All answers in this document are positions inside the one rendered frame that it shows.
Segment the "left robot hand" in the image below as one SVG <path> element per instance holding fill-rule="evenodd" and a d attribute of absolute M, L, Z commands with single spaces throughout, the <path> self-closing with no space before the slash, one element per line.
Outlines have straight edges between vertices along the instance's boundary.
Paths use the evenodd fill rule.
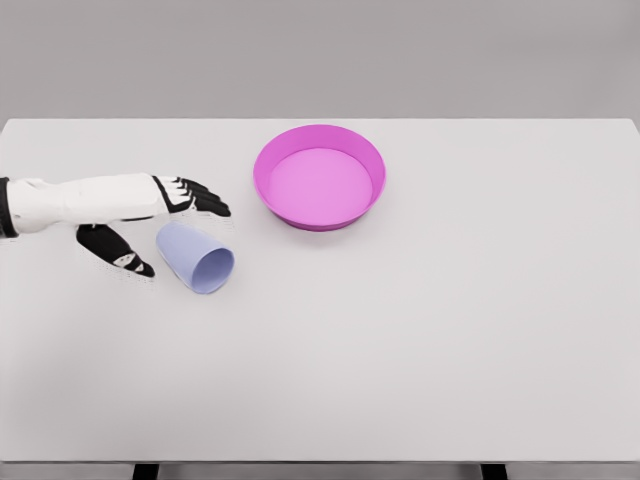
<path fill-rule="evenodd" d="M 143 221 L 195 210 L 222 218 L 230 207 L 208 187 L 179 176 L 147 173 L 74 181 L 63 197 L 63 221 L 77 226 L 76 240 L 90 253 L 120 269 L 152 278 L 155 271 L 110 224 Z"/>

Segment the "lavender plastic cup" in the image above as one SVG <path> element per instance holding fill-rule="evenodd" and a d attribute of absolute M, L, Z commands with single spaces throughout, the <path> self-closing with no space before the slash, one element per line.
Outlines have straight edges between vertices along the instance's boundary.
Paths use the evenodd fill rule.
<path fill-rule="evenodd" d="M 160 255 L 174 274 L 193 292 L 211 294 L 220 289 L 235 266 L 234 253 L 205 231 L 170 222 L 156 235 Z"/>

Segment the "pink round plate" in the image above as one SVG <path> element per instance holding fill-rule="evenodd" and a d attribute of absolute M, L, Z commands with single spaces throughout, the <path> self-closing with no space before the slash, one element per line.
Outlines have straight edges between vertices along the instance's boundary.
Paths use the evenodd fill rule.
<path fill-rule="evenodd" d="M 369 139 L 330 124 L 280 133 L 253 166 L 263 204 L 285 223 L 316 232 L 356 222 L 378 201 L 386 178 L 383 156 Z"/>

